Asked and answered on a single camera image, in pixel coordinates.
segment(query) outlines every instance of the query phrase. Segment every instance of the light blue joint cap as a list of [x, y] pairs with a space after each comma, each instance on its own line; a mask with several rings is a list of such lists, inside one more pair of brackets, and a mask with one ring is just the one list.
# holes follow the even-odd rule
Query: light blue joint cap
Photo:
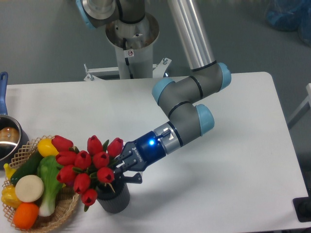
[[93, 26], [93, 24], [91, 24], [91, 22], [89, 21], [88, 17], [86, 16], [86, 13], [84, 12], [83, 6], [81, 4], [81, 0], [76, 0], [76, 4], [78, 6], [78, 9], [80, 11], [80, 14], [83, 18], [84, 23], [86, 23], [86, 26], [89, 29], [95, 29], [95, 27]]
[[168, 84], [172, 82], [175, 82], [175, 81], [171, 78], [163, 78], [161, 81], [157, 82], [156, 85], [153, 87], [152, 95], [154, 96], [154, 99], [158, 105], [159, 105], [159, 98], [160, 98], [162, 91]]
[[210, 110], [204, 104], [199, 104], [195, 107], [199, 115], [201, 136], [203, 136], [205, 133], [214, 128], [215, 120]]
[[217, 63], [217, 64], [220, 66], [223, 72], [223, 84], [222, 87], [220, 88], [221, 91], [222, 89], [229, 86], [229, 84], [231, 83], [231, 72], [224, 63]]

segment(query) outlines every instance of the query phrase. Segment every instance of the gray floor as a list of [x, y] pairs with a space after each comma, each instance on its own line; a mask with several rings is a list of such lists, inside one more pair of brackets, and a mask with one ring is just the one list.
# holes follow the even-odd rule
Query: gray floor
[[[160, 25], [154, 62], [169, 57], [170, 75], [189, 74], [166, 1], [146, 2]], [[311, 48], [297, 32], [279, 32], [266, 24], [267, 0], [198, 2], [217, 60], [233, 73], [269, 72], [288, 118], [307, 96]], [[9, 72], [9, 84], [82, 81], [83, 63], [89, 68], [117, 66], [104, 28], [88, 30], [74, 0], [5, 0], [0, 12], [0, 70]], [[290, 133], [303, 170], [311, 170], [310, 111]]]

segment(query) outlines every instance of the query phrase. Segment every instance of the cooking pot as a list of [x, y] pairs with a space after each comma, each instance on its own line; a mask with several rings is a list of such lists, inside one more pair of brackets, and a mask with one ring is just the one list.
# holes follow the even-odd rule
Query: cooking pot
[[0, 169], [10, 163], [18, 149], [29, 140], [18, 121], [8, 116], [5, 104], [8, 77], [7, 72], [0, 74]]

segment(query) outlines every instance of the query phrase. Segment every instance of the yellow pepper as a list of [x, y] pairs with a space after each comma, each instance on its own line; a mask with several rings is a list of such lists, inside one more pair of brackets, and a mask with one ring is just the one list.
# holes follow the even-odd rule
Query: yellow pepper
[[5, 176], [8, 179], [11, 179], [12, 175], [14, 174], [14, 172], [16, 172], [16, 169], [11, 168], [9, 164], [4, 164], [3, 167], [4, 167], [4, 170], [5, 170]]
[[1, 201], [15, 209], [22, 203], [22, 201], [17, 198], [15, 194], [15, 187], [13, 185], [8, 185], [2, 190]]
[[44, 138], [38, 142], [38, 151], [43, 157], [47, 157], [50, 155], [58, 155], [58, 151], [52, 144], [52, 139]]

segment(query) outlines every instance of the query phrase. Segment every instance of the artificial tulip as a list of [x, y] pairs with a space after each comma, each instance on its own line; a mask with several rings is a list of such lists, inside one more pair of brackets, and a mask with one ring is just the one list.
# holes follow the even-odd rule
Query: artificial tulip
[[107, 147], [107, 152], [109, 156], [114, 158], [119, 154], [121, 154], [122, 148], [123, 148], [123, 140], [117, 137]]
[[94, 204], [96, 199], [97, 199], [97, 192], [92, 188], [88, 189], [81, 195], [81, 201], [86, 206]]
[[93, 156], [93, 164], [97, 169], [100, 169], [109, 164], [109, 155], [102, 151]]
[[61, 151], [56, 156], [56, 161], [63, 166], [67, 166], [69, 164], [74, 164], [76, 160], [77, 154], [73, 151]]
[[74, 180], [73, 190], [77, 194], [82, 194], [88, 190], [91, 184], [91, 178], [86, 173], [81, 173], [77, 175], [76, 179]]
[[67, 151], [70, 147], [73, 147], [73, 142], [59, 135], [52, 139], [52, 144], [58, 152]]
[[102, 183], [111, 183], [115, 179], [115, 175], [110, 168], [102, 167], [97, 171], [97, 179]]
[[74, 166], [85, 170], [92, 164], [92, 158], [85, 150], [80, 151], [77, 154], [76, 160], [74, 161]]
[[60, 183], [70, 183], [72, 181], [74, 181], [74, 179], [77, 176], [77, 173], [75, 173], [73, 170], [73, 165], [67, 165], [64, 166], [59, 173], [56, 176], [56, 179], [60, 182]]
[[103, 151], [102, 143], [97, 138], [97, 136], [93, 135], [88, 139], [87, 151], [91, 156]]

